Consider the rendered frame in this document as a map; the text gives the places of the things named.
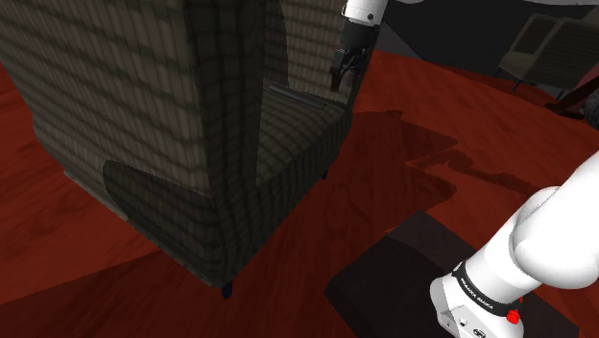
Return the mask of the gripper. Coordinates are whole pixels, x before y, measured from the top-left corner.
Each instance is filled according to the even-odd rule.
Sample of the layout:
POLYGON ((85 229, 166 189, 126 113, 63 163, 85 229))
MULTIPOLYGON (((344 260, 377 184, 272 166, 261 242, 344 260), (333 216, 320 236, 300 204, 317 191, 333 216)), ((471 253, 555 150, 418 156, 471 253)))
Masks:
POLYGON ((331 75, 330 90, 337 92, 343 76, 349 72, 354 78, 364 71, 367 53, 361 50, 371 49, 378 38, 378 26, 366 26, 348 21, 343 30, 343 49, 336 49, 329 68, 331 75))

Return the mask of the dark grey flat bar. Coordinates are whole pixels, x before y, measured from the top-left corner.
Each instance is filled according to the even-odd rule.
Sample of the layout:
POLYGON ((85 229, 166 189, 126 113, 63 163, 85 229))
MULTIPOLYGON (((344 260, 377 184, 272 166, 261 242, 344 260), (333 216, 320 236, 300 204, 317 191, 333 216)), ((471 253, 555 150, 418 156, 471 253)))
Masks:
POLYGON ((326 106, 325 101, 318 99, 310 94, 294 90, 282 84, 273 83, 269 86, 269 89, 274 93, 282 95, 291 100, 300 102, 314 109, 322 109, 326 106))

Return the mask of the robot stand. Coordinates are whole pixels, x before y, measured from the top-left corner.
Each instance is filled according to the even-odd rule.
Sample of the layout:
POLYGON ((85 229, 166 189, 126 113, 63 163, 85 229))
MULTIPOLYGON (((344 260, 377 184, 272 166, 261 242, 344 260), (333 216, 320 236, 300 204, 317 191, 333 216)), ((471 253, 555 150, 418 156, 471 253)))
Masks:
POLYGON ((325 294, 358 338, 579 338, 522 271, 512 216, 480 250, 420 210, 350 263, 325 294))

